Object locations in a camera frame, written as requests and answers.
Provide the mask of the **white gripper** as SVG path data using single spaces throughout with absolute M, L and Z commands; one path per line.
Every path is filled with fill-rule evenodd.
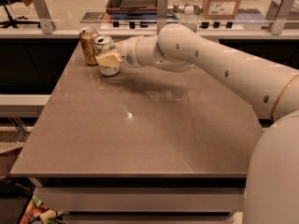
M 117 68 L 123 62 L 128 67 L 137 68 L 139 61 L 136 56 L 136 44 L 139 40 L 138 36 L 130 37 L 116 44 L 117 51 L 110 51 L 105 54 L 95 56 L 95 60 L 99 65 L 104 67 Z

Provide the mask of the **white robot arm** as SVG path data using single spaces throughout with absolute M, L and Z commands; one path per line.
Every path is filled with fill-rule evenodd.
M 245 224 L 299 224 L 299 79 L 286 65 L 209 41 L 182 24 L 134 36 L 95 55 L 104 67 L 152 65 L 183 72 L 196 65 L 273 120 L 249 162 Z

